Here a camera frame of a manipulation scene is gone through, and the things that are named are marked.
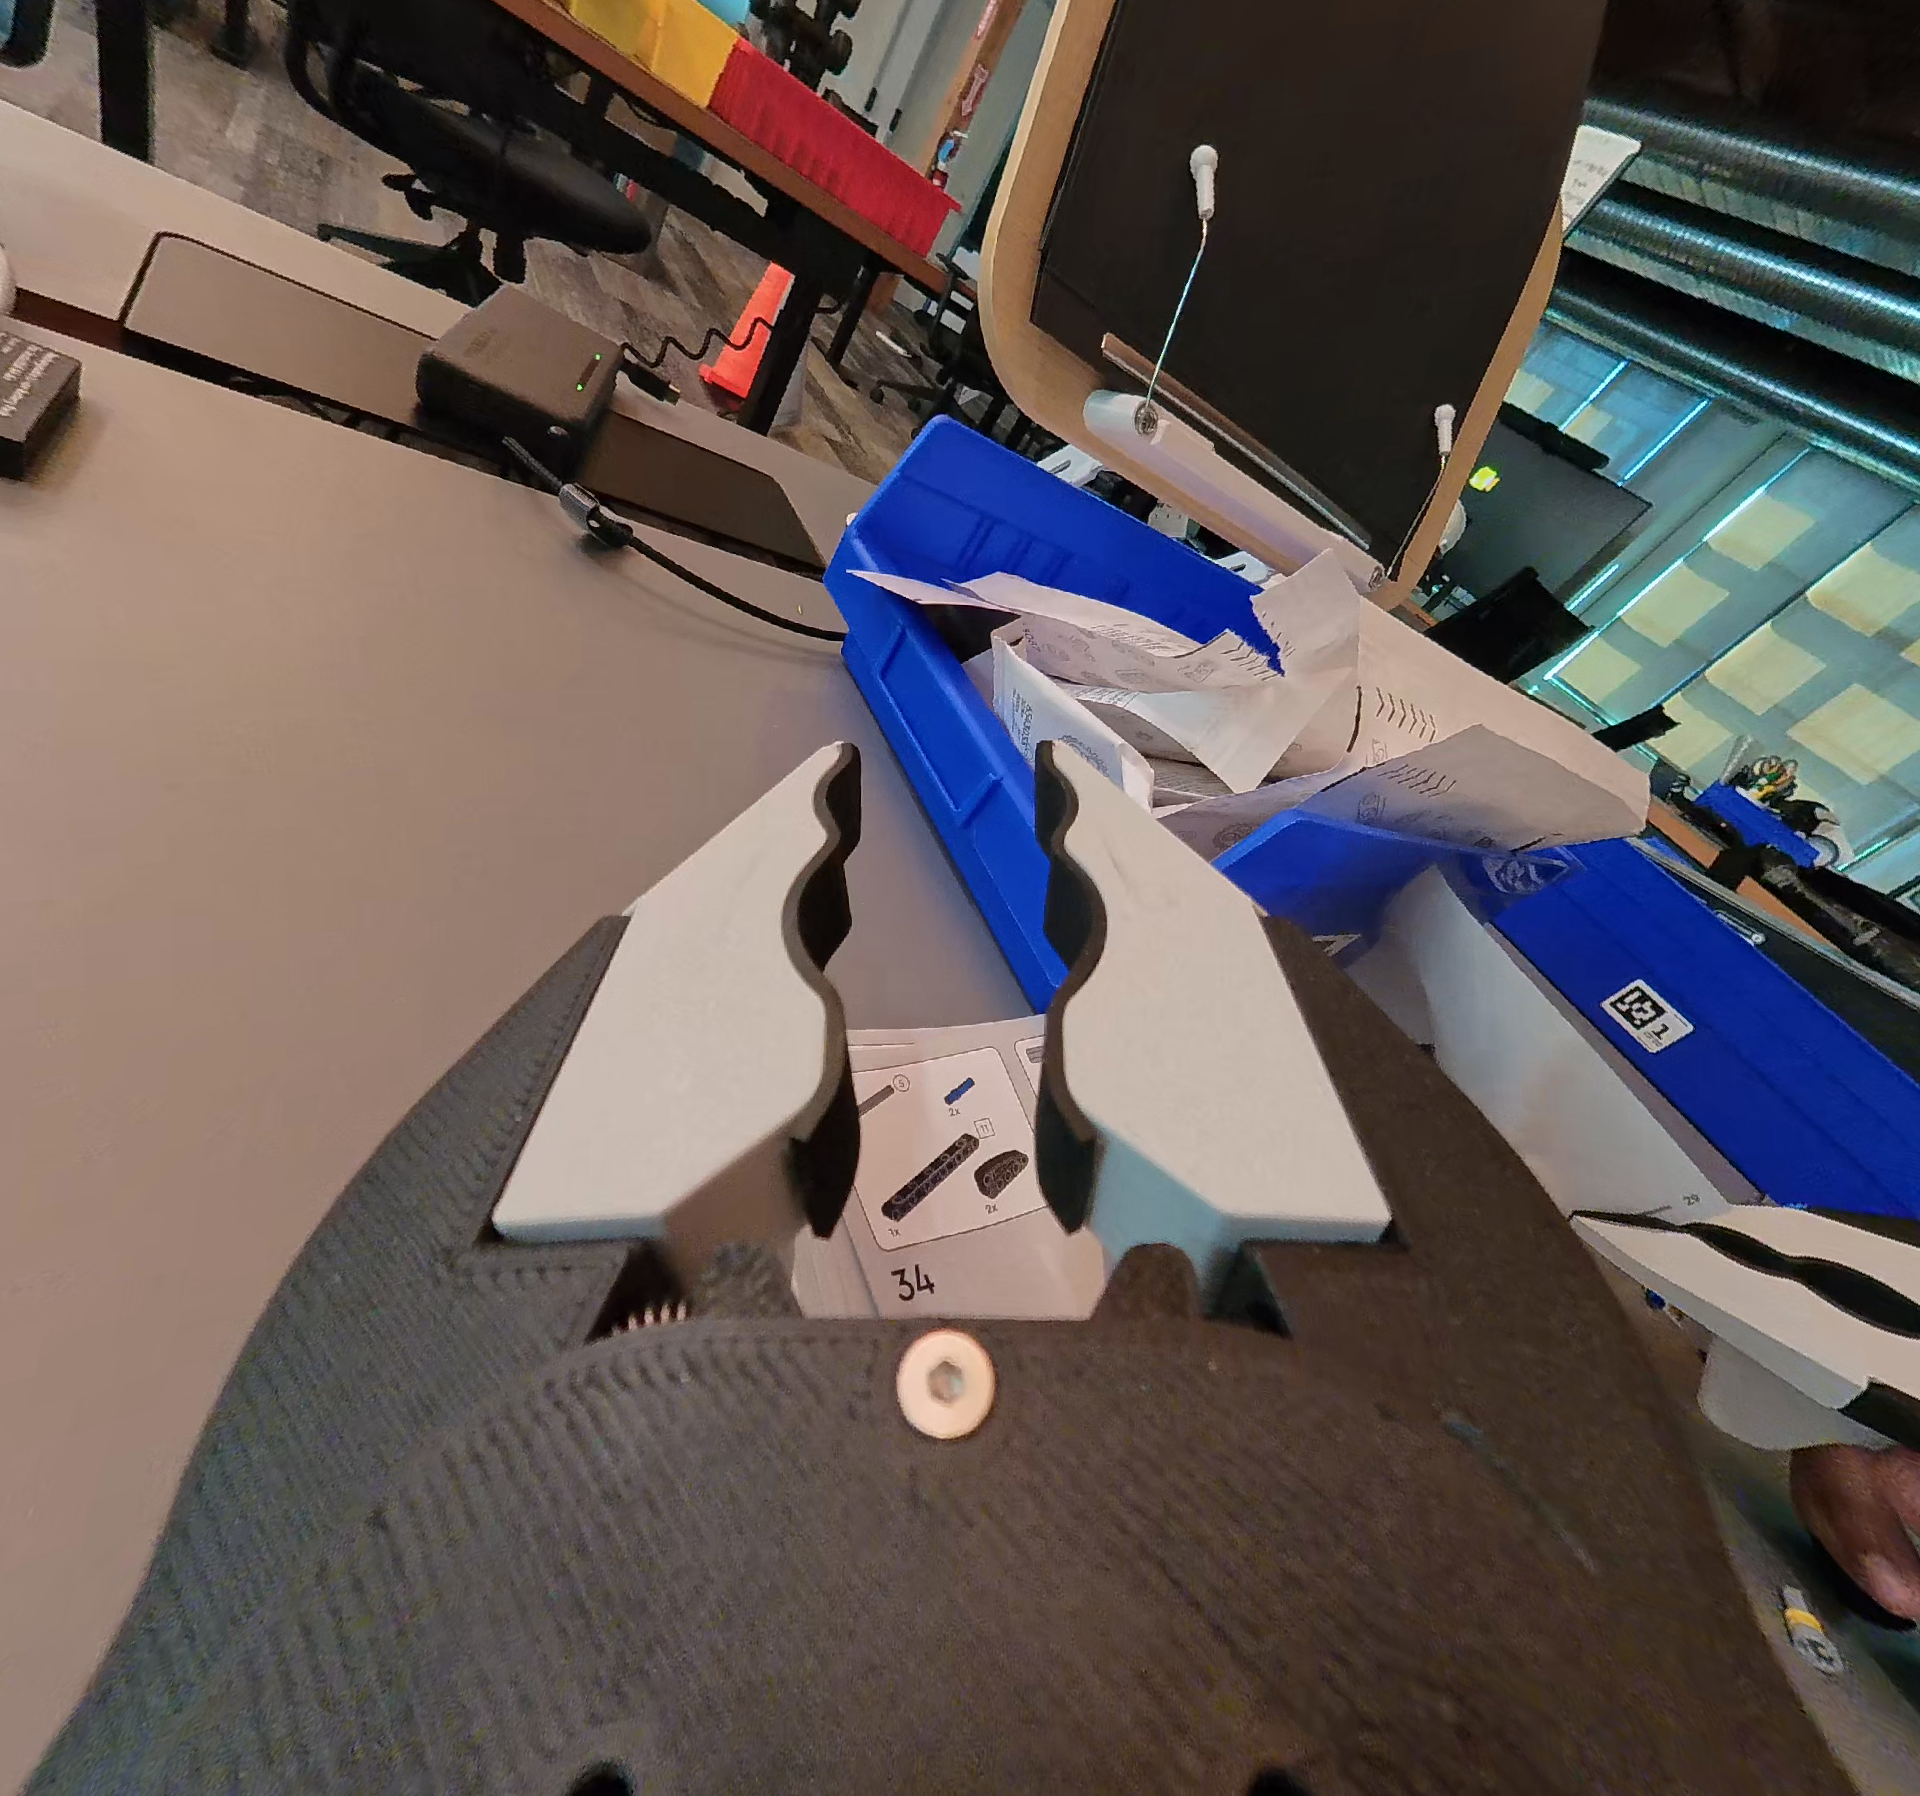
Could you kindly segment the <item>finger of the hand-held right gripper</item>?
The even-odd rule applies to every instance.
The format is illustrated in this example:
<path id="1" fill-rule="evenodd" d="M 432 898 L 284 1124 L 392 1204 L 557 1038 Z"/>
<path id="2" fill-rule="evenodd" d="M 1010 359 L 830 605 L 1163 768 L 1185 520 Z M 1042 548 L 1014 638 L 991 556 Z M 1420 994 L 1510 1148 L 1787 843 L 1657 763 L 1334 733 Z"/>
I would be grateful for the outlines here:
<path id="1" fill-rule="evenodd" d="M 1918 1286 L 1688 1225 L 1572 1215 L 1593 1255 L 1706 1333 L 1707 1421 L 1764 1451 L 1918 1448 Z"/>
<path id="2" fill-rule="evenodd" d="M 1911 1218 L 1785 1205 L 1737 1205 L 1688 1225 L 1738 1232 L 1777 1255 L 1819 1258 L 1882 1281 L 1918 1286 L 1918 1221 Z"/>

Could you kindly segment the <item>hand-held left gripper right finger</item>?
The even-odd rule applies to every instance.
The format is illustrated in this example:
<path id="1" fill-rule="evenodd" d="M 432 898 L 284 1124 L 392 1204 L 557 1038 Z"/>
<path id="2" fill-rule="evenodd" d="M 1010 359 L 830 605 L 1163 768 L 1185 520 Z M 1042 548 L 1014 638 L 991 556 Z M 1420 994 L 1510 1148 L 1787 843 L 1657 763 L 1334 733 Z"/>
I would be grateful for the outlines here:
<path id="1" fill-rule="evenodd" d="M 1035 1162 L 1104 1252 L 1371 1243 L 1385 1194 L 1257 903 L 1084 755 L 1036 748 L 1042 1018 Z"/>

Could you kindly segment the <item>blue plastic bin with tag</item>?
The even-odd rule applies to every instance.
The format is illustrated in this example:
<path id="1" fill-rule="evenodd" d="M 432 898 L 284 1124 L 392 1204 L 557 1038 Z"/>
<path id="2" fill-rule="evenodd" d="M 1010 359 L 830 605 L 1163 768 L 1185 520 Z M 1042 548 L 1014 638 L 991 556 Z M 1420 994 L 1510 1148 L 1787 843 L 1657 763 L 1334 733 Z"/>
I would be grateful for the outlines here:
<path id="1" fill-rule="evenodd" d="M 1789 970 L 1789 933 L 1642 846 L 1458 847 L 1304 808 L 1192 843 L 1342 956 L 1562 1212 L 1915 1218 L 1915 1030 L 1887 1054 Z"/>

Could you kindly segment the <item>pile of white paper bags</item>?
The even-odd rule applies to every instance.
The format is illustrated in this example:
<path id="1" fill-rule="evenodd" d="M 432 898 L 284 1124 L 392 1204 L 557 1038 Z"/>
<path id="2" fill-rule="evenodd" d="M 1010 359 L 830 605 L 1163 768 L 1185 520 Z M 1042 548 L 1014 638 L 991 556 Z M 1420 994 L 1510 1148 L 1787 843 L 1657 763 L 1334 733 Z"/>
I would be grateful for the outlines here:
<path id="1" fill-rule="evenodd" d="M 1366 605 L 1328 552 L 1269 577 L 1244 628 L 1203 642 L 1001 572 L 851 577 L 991 623 L 981 701 L 1019 758 L 1072 748 L 1204 855 L 1292 807 L 1512 853 L 1648 822 L 1639 768 Z"/>

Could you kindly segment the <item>long blue plastic bin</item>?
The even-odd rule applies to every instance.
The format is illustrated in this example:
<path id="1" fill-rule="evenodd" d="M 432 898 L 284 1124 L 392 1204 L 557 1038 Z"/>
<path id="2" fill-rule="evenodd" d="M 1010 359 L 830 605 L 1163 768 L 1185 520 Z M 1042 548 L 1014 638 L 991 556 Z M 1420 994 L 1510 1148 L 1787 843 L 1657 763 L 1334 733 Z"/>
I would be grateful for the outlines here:
<path id="1" fill-rule="evenodd" d="M 975 582 L 1010 573 L 1101 600 L 1199 642 L 1224 630 L 1269 648 L 1254 584 L 951 420 L 930 420 L 845 527 L 826 590 L 844 658 L 901 772 L 1032 1011 L 1065 970 L 1042 935 L 1047 861 L 1032 768 L 930 608 L 865 573 Z"/>

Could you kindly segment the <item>grey speckled mat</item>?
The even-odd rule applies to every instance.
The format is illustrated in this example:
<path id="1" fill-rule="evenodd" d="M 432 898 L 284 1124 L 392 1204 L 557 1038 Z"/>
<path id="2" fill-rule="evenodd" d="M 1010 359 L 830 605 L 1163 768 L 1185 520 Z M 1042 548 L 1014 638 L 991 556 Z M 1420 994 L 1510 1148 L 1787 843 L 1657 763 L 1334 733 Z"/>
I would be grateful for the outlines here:
<path id="1" fill-rule="evenodd" d="M 1774 1658 L 1841 1775 L 1855 1791 L 1918 1789 L 1918 1641 L 1854 1591 L 1799 1524 L 1787 1456 L 1749 1448 L 1707 1423 L 1692 1427 L 1707 1503 Z M 1837 1648 L 1826 1673 L 1793 1648 L 1785 1595 L 1803 1598 Z"/>

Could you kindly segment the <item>small blue bin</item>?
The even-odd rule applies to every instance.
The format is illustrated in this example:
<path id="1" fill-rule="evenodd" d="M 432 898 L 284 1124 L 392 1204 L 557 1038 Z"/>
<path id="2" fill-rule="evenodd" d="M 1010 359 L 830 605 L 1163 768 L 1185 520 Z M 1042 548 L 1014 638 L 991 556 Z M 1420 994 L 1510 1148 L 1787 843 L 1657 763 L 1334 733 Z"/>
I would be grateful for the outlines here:
<path id="1" fill-rule="evenodd" d="M 1747 847 L 1774 847 L 1802 869 L 1839 869 L 1854 858 L 1835 810 L 1802 789 L 1793 756 L 1764 753 L 1730 768 L 1695 798 Z"/>

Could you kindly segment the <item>black power bank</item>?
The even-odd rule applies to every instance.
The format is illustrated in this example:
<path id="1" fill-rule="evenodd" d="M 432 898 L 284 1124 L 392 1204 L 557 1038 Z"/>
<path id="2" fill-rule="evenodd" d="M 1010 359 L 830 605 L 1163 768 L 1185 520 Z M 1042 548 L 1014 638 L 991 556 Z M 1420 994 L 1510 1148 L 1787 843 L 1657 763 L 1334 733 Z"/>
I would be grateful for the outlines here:
<path id="1" fill-rule="evenodd" d="M 574 479 L 606 421 L 624 356 L 624 343 L 503 286 L 424 347 L 419 411 L 488 460 L 525 450 Z"/>

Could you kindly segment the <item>long wooden table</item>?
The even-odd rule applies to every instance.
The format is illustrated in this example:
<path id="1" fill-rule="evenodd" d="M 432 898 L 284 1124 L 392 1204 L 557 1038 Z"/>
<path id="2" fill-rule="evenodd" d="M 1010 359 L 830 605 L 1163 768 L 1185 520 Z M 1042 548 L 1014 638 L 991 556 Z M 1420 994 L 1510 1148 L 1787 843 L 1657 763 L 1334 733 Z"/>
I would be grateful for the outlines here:
<path id="1" fill-rule="evenodd" d="M 795 171 L 651 76 L 640 59 L 588 34 L 567 0 L 311 0 L 322 29 L 357 56 L 444 103 L 521 121 L 699 220 L 793 276 L 772 340 L 742 406 L 768 432 L 838 304 L 841 353 L 881 272 L 939 286 L 930 255 L 899 247 Z M 157 0 L 94 0 L 102 143 L 147 162 L 154 151 L 151 27 Z"/>

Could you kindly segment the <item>orange cone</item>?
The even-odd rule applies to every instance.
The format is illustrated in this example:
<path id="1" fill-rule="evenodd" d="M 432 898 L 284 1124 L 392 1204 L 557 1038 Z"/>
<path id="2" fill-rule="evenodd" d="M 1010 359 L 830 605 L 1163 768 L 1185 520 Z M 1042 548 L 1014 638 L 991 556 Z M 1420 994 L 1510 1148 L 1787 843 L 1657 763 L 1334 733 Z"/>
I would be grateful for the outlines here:
<path id="1" fill-rule="evenodd" d="M 766 267 L 729 337 L 714 344 L 713 359 L 699 362 L 698 375 L 702 385 L 734 401 L 748 398 L 791 285 L 793 279 L 787 270 L 777 264 Z"/>

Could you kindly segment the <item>black office chair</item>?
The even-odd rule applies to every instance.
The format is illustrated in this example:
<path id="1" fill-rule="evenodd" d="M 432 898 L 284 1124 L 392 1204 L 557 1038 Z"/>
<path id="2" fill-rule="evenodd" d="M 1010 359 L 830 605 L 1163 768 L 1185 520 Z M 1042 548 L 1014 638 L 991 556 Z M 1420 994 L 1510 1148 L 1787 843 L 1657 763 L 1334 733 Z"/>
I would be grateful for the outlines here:
<path id="1" fill-rule="evenodd" d="M 525 279 L 525 246 L 574 254 L 643 254 L 654 227 L 608 177 L 534 129 L 453 107 L 363 62 L 350 38 L 322 29 L 311 0 L 290 0 L 284 64 L 300 102 L 402 171 L 385 177 L 419 220 L 453 213 L 443 242 L 317 224 L 324 242 L 372 252 L 377 264 L 476 306 Z"/>

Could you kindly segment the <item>red plastic bin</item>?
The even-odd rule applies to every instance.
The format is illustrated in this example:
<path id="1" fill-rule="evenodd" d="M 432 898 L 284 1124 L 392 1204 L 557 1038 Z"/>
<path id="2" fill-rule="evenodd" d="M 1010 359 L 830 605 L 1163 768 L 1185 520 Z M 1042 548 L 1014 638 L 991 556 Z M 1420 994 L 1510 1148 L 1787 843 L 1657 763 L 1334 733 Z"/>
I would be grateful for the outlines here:
<path id="1" fill-rule="evenodd" d="M 761 149 L 918 255 L 937 246 L 956 201 L 839 106 L 738 38 L 711 110 Z"/>

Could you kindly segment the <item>small black box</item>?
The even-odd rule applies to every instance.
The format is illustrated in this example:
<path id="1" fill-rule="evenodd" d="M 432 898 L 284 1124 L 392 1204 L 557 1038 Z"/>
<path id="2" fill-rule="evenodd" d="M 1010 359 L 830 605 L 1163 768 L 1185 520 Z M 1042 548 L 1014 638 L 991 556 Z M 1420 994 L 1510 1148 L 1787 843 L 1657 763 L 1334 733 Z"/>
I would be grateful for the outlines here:
<path id="1" fill-rule="evenodd" d="M 29 477 L 69 425 L 81 398 L 83 363 L 2 326 L 2 477 Z"/>

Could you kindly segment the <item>wood-framed blackboard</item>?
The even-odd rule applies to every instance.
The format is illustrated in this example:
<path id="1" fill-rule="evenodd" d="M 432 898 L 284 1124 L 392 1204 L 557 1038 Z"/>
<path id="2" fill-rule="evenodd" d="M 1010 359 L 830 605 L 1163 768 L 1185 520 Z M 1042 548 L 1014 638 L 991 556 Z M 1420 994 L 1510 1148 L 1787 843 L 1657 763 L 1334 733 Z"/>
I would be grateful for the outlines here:
<path id="1" fill-rule="evenodd" d="M 1271 567 L 1408 603 L 1539 321 L 1608 0 L 1057 0 L 997 378 Z"/>

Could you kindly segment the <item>black dumbbell rack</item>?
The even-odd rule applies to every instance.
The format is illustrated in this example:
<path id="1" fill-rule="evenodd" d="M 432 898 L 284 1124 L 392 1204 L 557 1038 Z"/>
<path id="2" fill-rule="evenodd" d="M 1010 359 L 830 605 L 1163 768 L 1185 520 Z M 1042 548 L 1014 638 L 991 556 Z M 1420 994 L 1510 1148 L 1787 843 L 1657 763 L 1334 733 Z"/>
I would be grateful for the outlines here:
<path id="1" fill-rule="evenodd" d="M 851 20 L 861 0 L 748 0 L 763 49 L 784 70 L 818 91 L 851 59 Z"/>

